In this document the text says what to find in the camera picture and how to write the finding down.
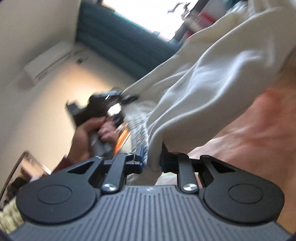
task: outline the white garment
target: white garment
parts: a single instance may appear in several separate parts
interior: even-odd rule
[[[169,60],[124,94],[139,94],[124,112],[132,146],[148,146],[143,174],[134,184],[154,184],[161,174],[162,142],[188,153],[240,116],[275,79],[296,46],[296,12],[285,0],[250,0],[184,43]]]

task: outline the maroon sleeve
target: maroon sleeve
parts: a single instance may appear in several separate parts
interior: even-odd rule
[[[60,170],[63,170],[63,169],[65,169],[65,168],[67,168],[67,167],[70,167],[70,166],[72,166],[73,165],[73,163],[69,160],[69,159],[67,159],[66,157],[63,157],[63,159],[61,160],[61,162],[57,165],[57,167],[52,171],[52,173],[54,173],[54,172],[58,172],[58,171],[60,171]]]

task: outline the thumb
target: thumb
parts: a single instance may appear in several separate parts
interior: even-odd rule
[[[106,117],[91,118],[88,121],[84,122],[82,124],[82,127],[87,133],[89,133],[92,130],[100,128],[104,124],[105,119]]]

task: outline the human hand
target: human hand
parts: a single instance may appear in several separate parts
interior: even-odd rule
[[[98,128],[100,128],[98,135],[101,140],[109,142],[113,147],[116,146],[118,134],[115,132],[116,128],[113,121],[105,117],[91,118],[76,129],[67,157],[69,161],[76,164],[90,158],[89,132]]]

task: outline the gray ribbed surface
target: gray ribbed surface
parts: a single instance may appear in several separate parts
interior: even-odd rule
[[[10,235],[14,241],[283,241],[287,234],[275,223],[234,226],[210,215],[197,196],[175,186],[125,187],[104,196],[92,212],[68,225],[29,223]]]

